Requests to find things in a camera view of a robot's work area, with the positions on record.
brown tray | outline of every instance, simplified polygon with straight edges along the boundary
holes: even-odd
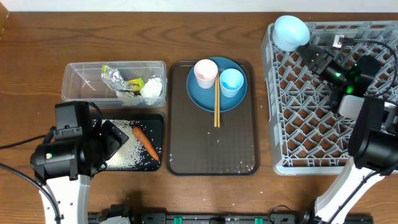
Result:
[[[214,113],[199,108],[187,93],[196,62],[179,61],[169,71],[166,166],[175,175],[251,175],[260,163],[253,67],[235,61],[246,74],[248,91],[237,107],[220,114],[221,127],[214,128]]]

black baking tray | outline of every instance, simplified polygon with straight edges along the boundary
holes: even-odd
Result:
[[[123,114],[123,113],[104,113],[103,119],[122,119],[127,121],[139,121],[139,123],[130,123],[131,128],[139,126],[148,140],[156,150],[160,161],[152,159],[152,156],[142,147],[142,160],[138,164],[129,164],[126,162],[123,167],[105,171],[155,171],[159,169],[162,158],[162,144],[164,134],[164,119],[160,114]]]
[[[234,109],[220,114],[199,108],[187,93],[187,77],[197,61],[179,61],[169,71],[168,170],[175,175],[251,175],[259,167],[254,71],[236,60],[248,80],[248,91]]]

cup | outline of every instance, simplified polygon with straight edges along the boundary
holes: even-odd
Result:
[[[243,75],[240,71],[229,68],[220,76],[221,93],[228,98],[236,96],[242,88],[244,82]]]
[[[274,25],[272,40],[284,51],[294,51],[310,40],[310,31],[303,21],[294,16],[281,16]]]
[[[210,88],[216,80],[218,67],[214,61],[203,59],[195,64],[193,71],[199,86],[202,88]]]

carrot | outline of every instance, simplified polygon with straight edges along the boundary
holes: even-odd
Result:
[[[136,136],[136,138],[141,142],[141,144],[145,147],[145,149],[149,152],[150,156],[152,158],[156,159],[157,161],[159,160],[159,156],[157,155],[154,147],[148,140],[147,136],[141,131],[140,128],[134,127],[132,129],[132,133]]]

green light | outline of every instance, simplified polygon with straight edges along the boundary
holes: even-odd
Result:
[[[346,93],[347,94],[350,94],[350,93],[352,93],[354,91],[354,87],[353,86],[347,86],[347,90],[346,90]]]

